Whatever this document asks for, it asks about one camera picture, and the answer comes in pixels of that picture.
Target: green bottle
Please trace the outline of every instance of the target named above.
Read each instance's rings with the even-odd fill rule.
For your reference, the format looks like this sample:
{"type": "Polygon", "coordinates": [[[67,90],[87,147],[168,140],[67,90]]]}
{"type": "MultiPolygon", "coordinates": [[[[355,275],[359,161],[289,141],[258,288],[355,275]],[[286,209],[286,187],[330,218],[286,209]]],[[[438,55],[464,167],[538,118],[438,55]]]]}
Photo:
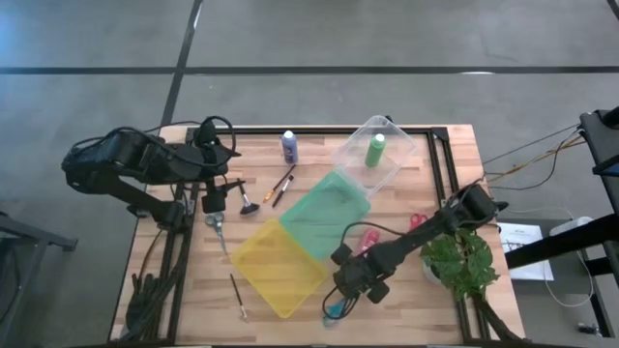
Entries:
{"type": "Polygon", "coordinates": [[[366,165],[370,168],[378,165],[380,157],[385,149],[385,135],[379,133],[372,137],[369,142],[368,154],[366,155],[366,165]]]}

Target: green plastic tray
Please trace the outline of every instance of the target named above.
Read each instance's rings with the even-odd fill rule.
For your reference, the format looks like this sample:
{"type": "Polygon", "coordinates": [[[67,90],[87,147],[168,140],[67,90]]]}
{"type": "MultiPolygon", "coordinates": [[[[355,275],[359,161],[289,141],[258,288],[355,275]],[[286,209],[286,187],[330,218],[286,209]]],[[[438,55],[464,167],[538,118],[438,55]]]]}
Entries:
{"type": "Polygon", "coordinates": [[[365,197],[335,172],[325,176],[290,208],[280,223],[317,260],[324,260],[339,246],[341,233],[369,211],[365,197]]]}

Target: butcher block tabletop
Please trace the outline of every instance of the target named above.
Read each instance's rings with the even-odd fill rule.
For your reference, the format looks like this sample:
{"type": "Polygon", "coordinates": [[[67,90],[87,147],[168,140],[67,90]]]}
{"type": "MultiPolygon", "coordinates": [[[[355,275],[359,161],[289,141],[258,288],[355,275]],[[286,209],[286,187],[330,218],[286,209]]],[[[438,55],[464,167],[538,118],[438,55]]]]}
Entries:
{"type": "MultiPolygon", "coordinates": [[[[401,127],[411,129],[416,126],[401,127]]],[[[482,177],[484,170],[472,126],[441,127],[445,127],[449,132],[459,184],[463,187],[482,177]]],[[[160,136],[166,142],[184,142],[186,133],[187,127],[171,126],[162,129],[160,136]]],[[[403,164],[387,185],[371,197],[371,209],[364,220],[397,231],[407,231],[411,214],[431,217],[439,209],[427,138],[425,135],[411,136],[416,141],[417,152],[403,164]]],[[[271,203],[275,197],[267,204],[262,204],[262,199],[289,168],[282,158],[280,136],[259,131],[254,134],[238,134],[236,151],[242,156],[230,160],[226,178],[228,182],[236,181],[237,178],[245,180],[244,187],[248,198],[253,203],[259,203],[261,207],[255,216],[242,217],[239,214],[243,207],[240,191],[234,188],[228,193],[222,225],[228,252],[234,253],[266,220],[279,218],[331,172],[331,154],[347,138],[348,134],[298,134],[299,162],[293,171],[295,179],[279,205],[272,208],[271,203]]],[[[229,136],[221,135],[221,141],[229,145],[229,136]]],[[[439,147],[437,153],[445,192],[449,196],[452,192],[444,152],[440,148],[441,143],[436,144],[439,147]]],[[[222,177],[218,177],[216,182],[221,184],[222,177]]],[[[161,200],[173,199],[170,186],[149,186],[146,190],[161,200]]],[[[195,202],[195,219],[176,344],[401,345],[462,342],[454,298],[442,285],[426,279],[419,250],[409,254],[404,263],[398,266],[396,273],[386,281],[391,292],[380,304],[373,304],[362,296],[354,310],[331,328],[323,326],[321,310],[323,299],[334,287],[330,274],[337,266],[330,260],[324,261],[329,276],[318,290],[290,317],[279,318],[223,253],[214,229],[204,223],[205,215],[200,202],[200,199],[195,202]],[[240,308],[230,274],[236,279],[247,311],[247,322],[239,315],[240,308]]],[[[348,244],[355,246],[355,239],[358,239],[363,231],[363,226],[353,229],[351,238],[346,239],[348,244]]],[[[135,228],[110,339],[118,338],[124,330],[125,314],[133,293],[132,274],[139,273],[146,251],[158,232],[156,223],[149,218],[140,219],[135,228]]],[[[487,225],[478,230],[478,235],[489,244],[493,254],[493,267],[500,275],[500,278],[487,288],[488,302],[514,333],[523,336],[516,297],[498,231],[496,227],[487,225]]],[[[380,240],[386,241],[394,237],[396,236],[381,233],[380,240]]],[[[146,266],[146,273],[159,273],[164,241],[165,237],[159,237],[146,266]]],[[[162,337],[167,334],[171,299],[172,296],[168,296],[163,305],[160,324],[162,337]]],[[[472,303],[467,305],[473,337],[479,337],[472,303]]]]}

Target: red scissors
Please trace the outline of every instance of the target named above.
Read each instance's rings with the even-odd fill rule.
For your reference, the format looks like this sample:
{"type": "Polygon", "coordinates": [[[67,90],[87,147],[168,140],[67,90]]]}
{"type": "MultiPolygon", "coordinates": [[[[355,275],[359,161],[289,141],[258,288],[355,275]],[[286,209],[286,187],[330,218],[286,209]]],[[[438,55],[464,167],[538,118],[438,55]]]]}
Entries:
{"type": "Polygon", "coordinates": [[[414,230],[415,228],[419,227],[419,225],[421,225],[422,223],[426,221],[427,221],[426,215],[413,213],[413,215],[410,216],[410,230],[414,230]]]}

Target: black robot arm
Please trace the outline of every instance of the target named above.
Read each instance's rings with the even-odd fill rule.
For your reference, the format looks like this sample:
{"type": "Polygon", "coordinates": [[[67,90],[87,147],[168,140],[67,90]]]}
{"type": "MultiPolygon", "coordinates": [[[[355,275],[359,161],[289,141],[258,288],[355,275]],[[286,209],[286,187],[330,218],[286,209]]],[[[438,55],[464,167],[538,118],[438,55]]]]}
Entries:
{"type": "Polygon", "coordinates": [[[129,203],[128,210],[138,217],[150,213],[165,229],[183,224],[183,205],[161,201],[121,177],[147,185],[206,183],[207,194],[202,198],[205,213],[225,209],[227,191],[239,185],[235,182],[215,186],[214,177],[227,173],[230,158],[241,156],[235,152],[232,125],[220,116],[208,117],[188,143],[166,143],[160,137],[130,127],[91,140],[96,141],[82,147],[73,146],[65,156],[62,169],[67,184],[83,193],[112,195],[129,203]],[[224,121],[230,128],[232,149],[225,148],[217,138],[215,119],[224,121]]]}
{"type": "Polygon", "coordinates": [[[336,287],[346,299],[355,299],[356,302],[367,292],[368,298],[377,304],[389,293],[384,280],[394,274],[408,253],[443,233],[454,234],[459,228],[478,228],[494,218],[498,211],[499,206],[474,183],[452,196],[434,217],[421,226],[393,241],[371,246],[354,257],[343,239],[349,227],[362,222],[351,224],[344,231],[339,248],[331,255],[339,265],[339,270],[333,274],[336,287]]]}

